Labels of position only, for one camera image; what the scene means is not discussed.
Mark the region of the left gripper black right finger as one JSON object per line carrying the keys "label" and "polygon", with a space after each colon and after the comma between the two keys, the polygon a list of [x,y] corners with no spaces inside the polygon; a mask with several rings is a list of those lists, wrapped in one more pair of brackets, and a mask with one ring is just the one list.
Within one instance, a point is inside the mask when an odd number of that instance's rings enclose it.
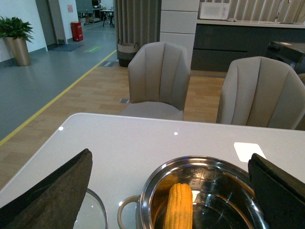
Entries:
{"label": "left gripper black right finger", "polygon": [[250,181],[271,229],[305,227],[305,184],[262,156],[248,162]]}

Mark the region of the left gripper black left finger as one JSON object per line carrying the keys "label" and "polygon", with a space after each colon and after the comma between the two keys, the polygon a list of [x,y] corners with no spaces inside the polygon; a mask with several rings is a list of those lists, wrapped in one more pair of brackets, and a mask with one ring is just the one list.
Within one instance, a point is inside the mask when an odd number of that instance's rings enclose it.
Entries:
{"label": "left gripper black left finger", "polygon": [[92,171],[92,153],[84,149],[0,209],[2,229],[72,229]]}

